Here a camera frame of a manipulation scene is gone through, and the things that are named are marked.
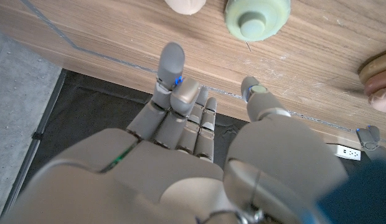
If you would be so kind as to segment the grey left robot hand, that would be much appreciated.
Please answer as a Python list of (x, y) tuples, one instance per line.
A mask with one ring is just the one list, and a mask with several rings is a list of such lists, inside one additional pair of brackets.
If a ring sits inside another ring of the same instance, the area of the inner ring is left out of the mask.
[(386, 148), (380, 145), (380, 130), (376, 126), (356, 129), (362, 149), (370, 160), (382, 159), (386, 161)]

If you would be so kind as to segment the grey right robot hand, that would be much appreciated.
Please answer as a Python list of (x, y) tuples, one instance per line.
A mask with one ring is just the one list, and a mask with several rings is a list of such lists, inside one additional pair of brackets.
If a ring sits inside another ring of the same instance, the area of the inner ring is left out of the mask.
[(108, 128), (51, 159), (1, 223), (326, 223), (317, 201), (347, 180), (342, 162), (252, 77), (250, 122), (214, 160), (216, 100), (161, 52), (154, 95), (126, 130)]

